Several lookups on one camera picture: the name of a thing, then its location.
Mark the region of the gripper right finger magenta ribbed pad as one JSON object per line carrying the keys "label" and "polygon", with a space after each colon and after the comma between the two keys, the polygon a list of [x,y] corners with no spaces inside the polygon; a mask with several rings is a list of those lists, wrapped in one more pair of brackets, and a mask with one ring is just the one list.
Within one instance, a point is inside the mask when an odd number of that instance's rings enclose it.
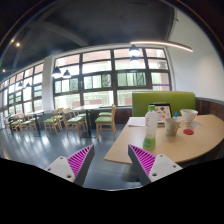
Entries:
{"label": "gripper right finger magenta ribbed pad", "polygon": [[154,155],[134,145],[128,145],[128,155],[143,186],[181,170],[166,155]]}

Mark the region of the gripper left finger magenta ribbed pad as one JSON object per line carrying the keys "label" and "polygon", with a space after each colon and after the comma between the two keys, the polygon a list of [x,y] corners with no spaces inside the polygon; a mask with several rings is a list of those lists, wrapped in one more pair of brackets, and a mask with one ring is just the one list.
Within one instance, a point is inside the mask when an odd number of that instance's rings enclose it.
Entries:
{"label": "gripper left finger magenta ribbed pad", "polygon": [[68,157],[59,156],[46,171],[82,186],[94,155],[94,145],[91,144]]}

